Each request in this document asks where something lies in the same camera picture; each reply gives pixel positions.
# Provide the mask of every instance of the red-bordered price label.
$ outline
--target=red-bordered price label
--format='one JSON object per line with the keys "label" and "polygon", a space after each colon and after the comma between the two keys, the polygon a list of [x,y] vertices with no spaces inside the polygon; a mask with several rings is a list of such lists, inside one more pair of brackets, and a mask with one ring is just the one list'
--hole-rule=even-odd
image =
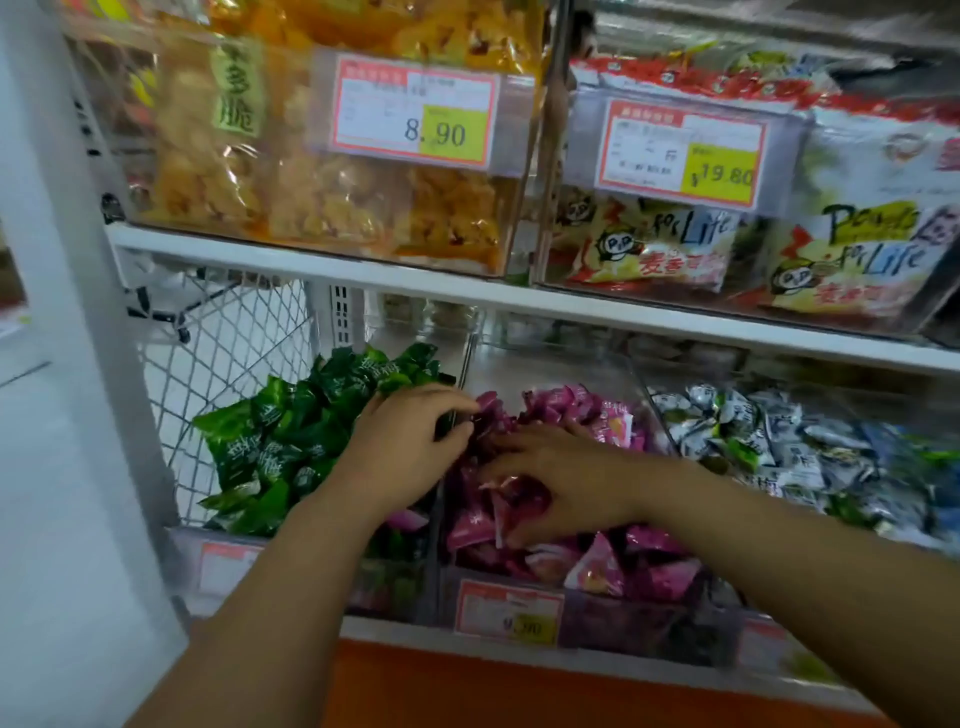
{"label": "red-bordered price label", "polygon": [[454,629],[464,635],[554,646],[563,613],[562,595],[464,579]]}
{"label": "red-bordered price label", "polygon": [[611,99],[596,186],[753,210],[766,135],[761,122]]}
{"label": "red-bordered price label", "polygon": [[197,591],[206,595],[229,595],[247,575],[262,550],[258,546],[205,541],[200,551]]}
{"label": "red-bordered price label", "polygon": [[493,74],[341,56],[330,146],[487,169],[499,96]]}

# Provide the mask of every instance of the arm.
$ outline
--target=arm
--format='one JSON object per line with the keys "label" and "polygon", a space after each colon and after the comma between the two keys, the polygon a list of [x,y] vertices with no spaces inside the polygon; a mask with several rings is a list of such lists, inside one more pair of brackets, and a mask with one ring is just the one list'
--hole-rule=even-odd
{"label": "arm", "polygon": [[320,490],[276,538],[128,722],[128,728],[320,725],[360,556],[383,520],[426,493],[472,425],[435,443],[437,419],[476,402],[441,385],[374,399]]}
{"label": "arm", "polygon": [[481,473],[529,474],[550,510],[511,545],[646,521],[662,527],[908,726],[960,716],[960,567],[779,498],[697,463],[641,455],[534,426]]}

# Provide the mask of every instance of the price text 8.90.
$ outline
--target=price text 8.90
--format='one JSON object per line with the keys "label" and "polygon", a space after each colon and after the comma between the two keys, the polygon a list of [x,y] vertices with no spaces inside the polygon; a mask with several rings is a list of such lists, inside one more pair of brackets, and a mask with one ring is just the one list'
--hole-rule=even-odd
{"label": "price text 8.90", "polygon": [[462,124],[447,124],[445,121],[437,122],[435,133],[427,137],[421,135],[420,120],[407,119],[407,131],[404,133],[410,141],[420,141],[428,144],[452,144],[455,147],[462,147],[467,141],[467,130]]}

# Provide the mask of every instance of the panda logo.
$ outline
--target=panda logo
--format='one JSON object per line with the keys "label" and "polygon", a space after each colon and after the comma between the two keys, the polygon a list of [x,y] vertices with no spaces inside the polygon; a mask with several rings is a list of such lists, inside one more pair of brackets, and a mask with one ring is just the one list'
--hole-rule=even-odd
{"label": "panda logo", "polygon": [[805,257],[785,260],[770,277],[770,291],[774,296],[797,293],[804,288],[815,288],[820,277],[813,272],[813,261]]}
{"label": "panda logo", "polygon": [[561,215],[561,223],[570,226],[584,225],[593,219],[596,209],[597,205],[589,195],[570,200]]}
{"label": "panda logo", "polygon": [[960,237],[960,207],[944,206],[933,213],[924,226],[914,235],[914,241],[922,240],[932,247],[952,245]]}
{"label": "panda logo", "polygon": [[613,225],[603,231],[597,240],[600,262],[619,262],[627,255],[638,255],[643,245],[636,239],[636,232],[626,225]]}

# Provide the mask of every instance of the white shelf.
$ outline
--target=white shelf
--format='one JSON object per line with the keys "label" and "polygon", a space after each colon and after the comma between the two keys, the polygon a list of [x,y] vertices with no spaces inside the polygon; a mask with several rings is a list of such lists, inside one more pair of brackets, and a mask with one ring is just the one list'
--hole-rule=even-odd
{"label": "white shelf", "polygon": [[108,236],[121,248],[176,255],[244,270],[335,280],[391,293],[888,369],[928,374],[960,373],[960,352],[920,343],[611,301],[558,290],[521,288],[495,280],[122,224],[108,226]]}

